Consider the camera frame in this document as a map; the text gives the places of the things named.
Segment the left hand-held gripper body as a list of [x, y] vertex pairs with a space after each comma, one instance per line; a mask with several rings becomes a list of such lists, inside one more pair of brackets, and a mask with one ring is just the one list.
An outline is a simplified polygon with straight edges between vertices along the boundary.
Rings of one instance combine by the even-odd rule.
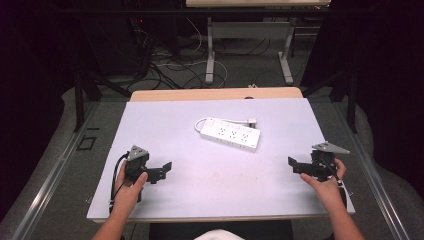
[[139, 146], [133, 145], [126, 159], [125, 185], [133, 185], [139, 176], [148, 171], [146, 163], [149, 160], [149, 152]]

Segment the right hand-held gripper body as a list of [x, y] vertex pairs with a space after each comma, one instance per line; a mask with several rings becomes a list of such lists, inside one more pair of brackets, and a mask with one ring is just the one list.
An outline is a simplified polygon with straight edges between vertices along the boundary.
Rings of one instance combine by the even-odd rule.
[[323, 143], [315, 144], [312, 146], [313, 150], [311, 153], [312, 165], [316, 167], [313, 171], [313, 176], [318, 181], [327, 181], [330, 177], [337, 176], [337, 166], [335, 163], [336, 154], [349, 154], [350, 151], [340, 146], [334, 145], [325, 141]]

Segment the white power strip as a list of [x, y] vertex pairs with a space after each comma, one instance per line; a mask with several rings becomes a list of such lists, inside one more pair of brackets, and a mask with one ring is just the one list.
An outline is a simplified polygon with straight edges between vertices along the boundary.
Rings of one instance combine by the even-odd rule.
[[201, 137], [233, 147], [255, 151], [261, 131], [245, 123], [208, 117], [198, 121], [195, 129]]

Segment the person's right hand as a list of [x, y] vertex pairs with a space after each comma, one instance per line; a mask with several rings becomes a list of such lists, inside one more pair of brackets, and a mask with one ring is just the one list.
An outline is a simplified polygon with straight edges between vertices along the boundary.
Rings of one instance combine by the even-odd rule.
[[340, 195], [338, 180], [335, 177], [319, 182], [313, 177], [302, 173], [300, 178], [315, 190], [318, 199], [328, 213], [346, 210]]

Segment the person's left hand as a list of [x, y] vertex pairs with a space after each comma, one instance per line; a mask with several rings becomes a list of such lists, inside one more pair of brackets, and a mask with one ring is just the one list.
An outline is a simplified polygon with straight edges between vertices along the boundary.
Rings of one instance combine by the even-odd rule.
[[126, 162], [120, 168], [118, 177], [116, 179], [116, 186], [118, 189], [115, 191], [114, 206], [111, 213], [113, 218], [126, 220], [133, 211], [138, 195], [142, 191], [147, 178], [147, 173], [142, 173], [135, 183], [125, 180]]

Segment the black metal stand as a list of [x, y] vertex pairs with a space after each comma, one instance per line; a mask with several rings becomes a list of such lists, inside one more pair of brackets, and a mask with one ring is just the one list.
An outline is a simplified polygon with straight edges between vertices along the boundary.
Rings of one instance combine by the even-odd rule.
[[94, 73], [93, 71], [82, 71], [76, 73], [74, 76], [76, 109], [75, 132], [78, 132], [85, 122], [84, 96], [87, 96], [89, 100], [96, 102], [100, 101], [103, 97], [98, 85], [105, 85], [109, 89], [127, 98], [132, 95], [130, 91], [121, 88], [117, 84], [97, 73]]
[[356, 99], [357, 99], [357, 81], [358, 72], [351, 67], [344, 67], [328, 78], [314, 84], [302, 91], [304, 97], [315, 93], [324, 86], [335, 84], [330, 92], [332, 102], [341, 102], [344, 96], [347, 96], [346, 122], [351, 131], [356, 134]]

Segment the person's white shirt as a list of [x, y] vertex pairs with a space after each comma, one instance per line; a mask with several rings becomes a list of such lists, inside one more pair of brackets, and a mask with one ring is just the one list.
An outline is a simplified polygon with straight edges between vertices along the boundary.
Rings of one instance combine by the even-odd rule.
[[194, 240], [245, 240], [240, 236], [223, 229], [208, 231]]

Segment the dark curtain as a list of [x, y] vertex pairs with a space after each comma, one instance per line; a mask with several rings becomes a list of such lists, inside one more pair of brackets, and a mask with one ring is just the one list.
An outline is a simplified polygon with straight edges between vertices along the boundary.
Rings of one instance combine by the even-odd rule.
[[377, 11], [323, 21], [301, 85], [360, 56], [357, 104], [373, 132], [374, 159], [424, 199], [424, 0], [331, 0], [331, 10]]
[[38, 0], [0, 0], [0, 222], [29, 181], [72, 87]]

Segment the black computer tower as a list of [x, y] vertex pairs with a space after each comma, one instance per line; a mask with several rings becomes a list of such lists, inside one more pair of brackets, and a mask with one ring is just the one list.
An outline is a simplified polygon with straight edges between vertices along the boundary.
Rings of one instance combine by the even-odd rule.
[[81, 19], [81, 25], [103, 75], [130, 76], [145, 72], [126, 17], [87, 17]]

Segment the metal floor rail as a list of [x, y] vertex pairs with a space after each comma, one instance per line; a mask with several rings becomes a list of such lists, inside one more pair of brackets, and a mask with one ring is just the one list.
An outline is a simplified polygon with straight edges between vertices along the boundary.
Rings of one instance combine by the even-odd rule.
[[351, 127], [347, 123], [342, 103], [334, 103], [333, 107], [338, 115], [338, 119], [341, 121], [344, 131], [353, 143], [354, 151], [359, 156], [362, 171], [394, 240], [410, 240], [410, 236], [403, 226], [403, 223], [383, 186], [382, 179], [370, 155], [362, 145], [359, 136], [351, 130]]
[[90, 240], [98, 225], [87, 212], [104, 164], [100, 103], [90, 103], [86, 122], [73, 130], [67, 106], [59, 128], [29, 183], [8, 214], [3, 240]]

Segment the white metal frame desk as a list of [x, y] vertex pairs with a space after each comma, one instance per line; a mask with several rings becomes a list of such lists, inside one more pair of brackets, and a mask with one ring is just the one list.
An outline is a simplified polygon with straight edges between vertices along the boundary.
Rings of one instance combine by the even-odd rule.
[[[194, 10], [318, 10], [328, 6], [331, 0], [186, 0], [186, 6]], [[286, 84], [292, 85], [293, 78], [288, 65], [287, 56], [294, 38], [296, 17], [285, 17], [283, 20], [272, 21], [216, 21], [215, 17], [207, 18], [207, 47], [205, 83], [212, 84], [214, 80], [215, 51], [214, 40], [224, 39], [280, 39], [284, 41], [283, 49], [278, 53], [278, 59]]]

